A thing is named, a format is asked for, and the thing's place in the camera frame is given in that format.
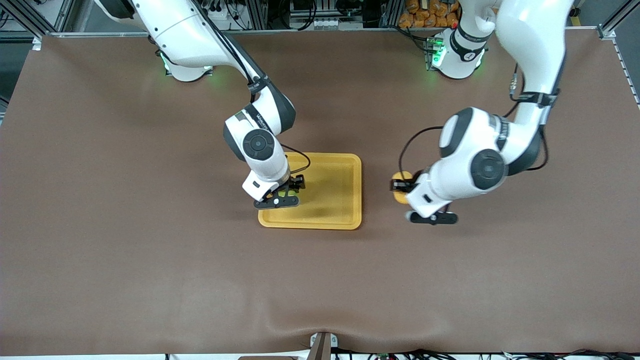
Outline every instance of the yellow rectangular tray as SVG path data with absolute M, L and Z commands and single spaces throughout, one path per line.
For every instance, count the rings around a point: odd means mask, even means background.
M 290 229 L 354 230 L 362 221 L 362 162 L 354 154 L 306 152 L 311 166 L 301 174 L 306 188 L 300 190 L 295 208 L 258 211 L 265 227 Z M 307 164 L 295 152 L 287 152 L 292 170 Z

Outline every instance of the white robotic arm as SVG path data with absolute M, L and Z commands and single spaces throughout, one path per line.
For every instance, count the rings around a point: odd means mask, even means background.
M 461 1 L 473 8 L 472 0 Z M 441 159 L 404 189 L 412 222 L 437 224 L 441 208 L 486 194 L 529 168 L 540 148 L 541 128 L 558 95 L 564 63 L 564 23 L 572 0 L 478 0 L 476 11 L 498 6 L 496 32 L 526 78 L 514 122 L 477 108 L 453 115 L 440 136 Z
M 149 33 L 165 65 L 180 81 L 194 81 L 213 66 L 235 67 L 248 80 L 252 101 L 225 121 L 223 137 L 238 159 L 251 168 L 243 183 L 257 208 L 298 205 L 297 197 L 277 195 L 281 186 L 303 188 L 291 178 L 276 135 L 293 126 L 296 111 L 244 49 L 223 34 L 205 10 L 191 0 L 95 0 L 107 16 Z

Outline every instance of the pile of orange blocks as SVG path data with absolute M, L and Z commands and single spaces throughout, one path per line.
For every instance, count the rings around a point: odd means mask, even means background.
M 440 0 L 428 0 L 428 8 L 420 0 L 406 0 L 406 11 L 400 16 L 400 28 L 455 28 L 460 18 L 460 3 L 445 4 Z

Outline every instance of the gray circular joint cap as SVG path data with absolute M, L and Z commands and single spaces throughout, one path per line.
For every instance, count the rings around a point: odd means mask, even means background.
M 273 134 L 264 129 L 249 131 L 243 140 L 244 153 L 251 159 L 267 160 L 273 155 Z
M 471 178 L 480 190 L 498 185 L 506 176 L 506 170 L 502 156 L 492 149 L 478 152 L 471 161 Z

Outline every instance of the brown table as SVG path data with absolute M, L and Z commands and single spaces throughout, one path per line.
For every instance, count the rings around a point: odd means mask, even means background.
M 45 38 L 0 131 L 0 354 L 296 350 L 321 330 L 368 352 L 640 349 L 640 112 L 611 42 L 567 31 L 549 165 L 432 227 L 389 177 L 417 130 L 511 107 L 495 39 L 462 81 L 397 33 L 238 39 L 298 111 L 283 143 L 361 157 L 361 227 L 258 224 L 221 133 L 238 71 L 179 83 L 145 38 Z M 425 135 L 406 168 L 436 150 Z

